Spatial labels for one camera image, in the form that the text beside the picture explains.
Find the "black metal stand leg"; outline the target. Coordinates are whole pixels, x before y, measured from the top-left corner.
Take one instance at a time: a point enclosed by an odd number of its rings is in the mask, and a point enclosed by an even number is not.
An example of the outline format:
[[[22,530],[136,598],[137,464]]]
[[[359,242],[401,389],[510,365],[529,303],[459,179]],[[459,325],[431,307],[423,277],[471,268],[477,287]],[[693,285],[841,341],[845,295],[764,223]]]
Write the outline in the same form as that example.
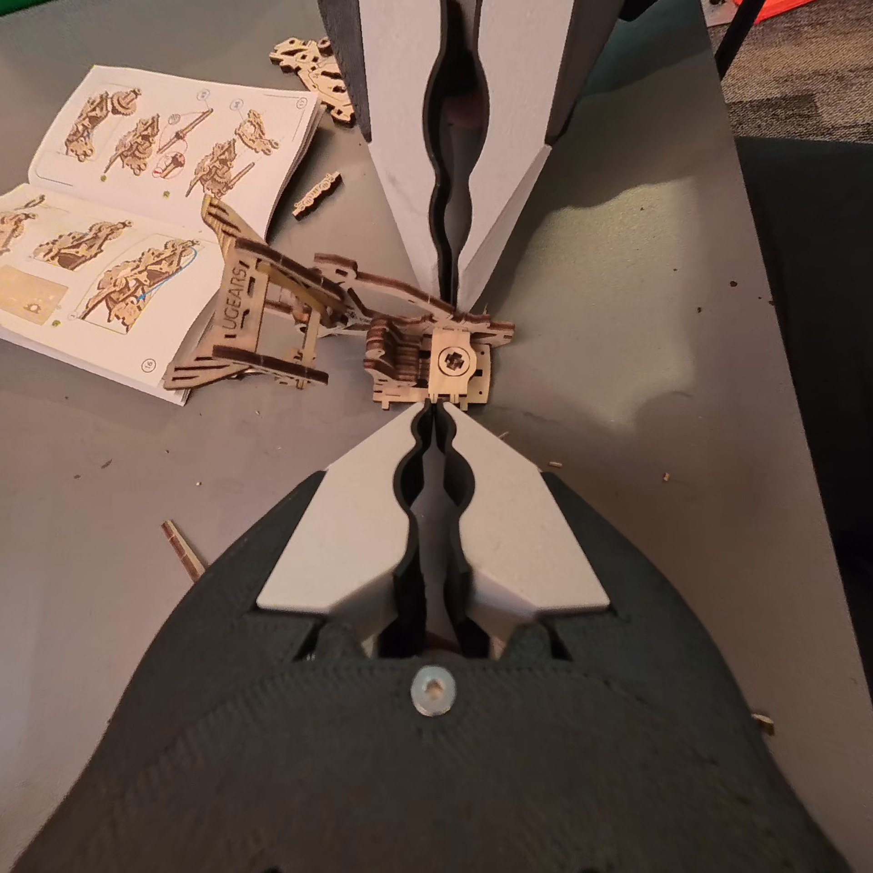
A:
[[[765,3],[765,1],[741,1],[736,7],[733,19],[728,24],[714,54],[717,75],[720,80],[725,78]]]

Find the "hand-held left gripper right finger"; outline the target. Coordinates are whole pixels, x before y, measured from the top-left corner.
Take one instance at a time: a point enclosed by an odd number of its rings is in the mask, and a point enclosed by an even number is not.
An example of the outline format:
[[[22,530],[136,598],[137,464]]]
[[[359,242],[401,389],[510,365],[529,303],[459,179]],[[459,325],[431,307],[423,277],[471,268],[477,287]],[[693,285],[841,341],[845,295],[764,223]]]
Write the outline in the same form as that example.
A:
[[[533,462],[457,406],[436,406],[452,503],[443,601],[465,657],[522,625],[602,613],[610,600]]]

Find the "wooden buggy side panel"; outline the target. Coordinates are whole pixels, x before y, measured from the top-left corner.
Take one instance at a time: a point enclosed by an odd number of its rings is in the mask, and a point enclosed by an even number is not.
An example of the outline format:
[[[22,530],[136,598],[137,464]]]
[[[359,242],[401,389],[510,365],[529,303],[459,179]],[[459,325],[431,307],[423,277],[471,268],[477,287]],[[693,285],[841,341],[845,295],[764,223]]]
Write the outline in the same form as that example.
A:
[[[355,110],[328,38],[288,38],[274,46],[269,57],[282,71],[294,73],[329,109],[335,122],[355,124]]]

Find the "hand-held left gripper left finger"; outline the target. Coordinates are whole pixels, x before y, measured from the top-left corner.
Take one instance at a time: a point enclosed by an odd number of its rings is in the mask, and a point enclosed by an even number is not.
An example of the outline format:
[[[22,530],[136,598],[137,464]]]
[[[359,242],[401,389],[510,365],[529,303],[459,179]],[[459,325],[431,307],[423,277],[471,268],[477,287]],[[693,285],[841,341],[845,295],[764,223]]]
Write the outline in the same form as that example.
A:
[[[413,404],[330,464],[257,595],[264,610],[321,617],[421,653],[427,605],[412,504],[423,487],[433,405]]]

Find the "open instruction booklet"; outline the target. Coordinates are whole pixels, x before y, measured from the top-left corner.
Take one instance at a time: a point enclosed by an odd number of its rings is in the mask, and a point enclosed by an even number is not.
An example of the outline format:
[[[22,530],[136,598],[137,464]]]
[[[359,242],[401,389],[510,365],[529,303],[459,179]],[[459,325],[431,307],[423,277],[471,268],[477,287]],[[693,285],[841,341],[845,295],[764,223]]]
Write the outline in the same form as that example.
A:
[[[162,377],[224,269],[202,201],[263,236],[320,116],[307,92],[94,66],[2,194],[2,340],[184,404]]]

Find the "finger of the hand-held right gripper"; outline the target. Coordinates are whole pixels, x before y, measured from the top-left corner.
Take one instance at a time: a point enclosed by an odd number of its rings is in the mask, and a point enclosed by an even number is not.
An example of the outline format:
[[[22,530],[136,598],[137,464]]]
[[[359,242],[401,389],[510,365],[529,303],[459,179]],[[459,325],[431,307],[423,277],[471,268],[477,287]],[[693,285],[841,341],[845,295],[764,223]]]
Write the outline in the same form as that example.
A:
[[[361,1],[359,13],[369,153],[420,289],[448,301],[452,256],[442,222],[448,182],[431,122],[445,3]]]
[[[469,179],[472,224],[458,258],[457,307],[483,292],[551,151],[547,127],[573,1],[485,1],[477,57],[486,138]]]

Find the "wooden buggy model frame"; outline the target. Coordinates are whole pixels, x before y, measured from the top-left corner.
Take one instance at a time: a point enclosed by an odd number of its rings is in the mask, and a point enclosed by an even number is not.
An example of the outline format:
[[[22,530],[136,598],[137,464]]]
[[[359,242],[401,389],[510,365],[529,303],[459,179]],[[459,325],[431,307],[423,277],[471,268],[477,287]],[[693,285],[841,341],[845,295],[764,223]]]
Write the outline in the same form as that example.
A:
[[[463,410],[487,401],[492,350],[515,324],[461,311],[394,278],[360,271],[354,260],[317,253],[313,268],[268,246],[220,199],[203,197],[201,215],[224,256],[213,313],[200,341],[179,354],[167,388],[202,387],[247,374],[303,388],[327,385],[316,367],[318,340],[364,339],[363,369],[373,400],[450,401]]]

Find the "scattered small wooden offcuts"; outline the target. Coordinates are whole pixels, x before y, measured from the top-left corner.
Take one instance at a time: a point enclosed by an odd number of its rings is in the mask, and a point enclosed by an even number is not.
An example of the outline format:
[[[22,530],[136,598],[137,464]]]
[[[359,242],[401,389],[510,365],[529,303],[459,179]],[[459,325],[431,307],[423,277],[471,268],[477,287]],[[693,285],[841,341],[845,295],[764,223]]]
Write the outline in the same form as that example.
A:
[[[191,583],[196,583],[205,573],[206,567],[196,554],[195,550],[183,537],[181,531],[171,519],[166,519],[161,523],[161,530],[168,540],[170,547],[173,549],[176,558],[180,561],[185,572],[191,579]]]

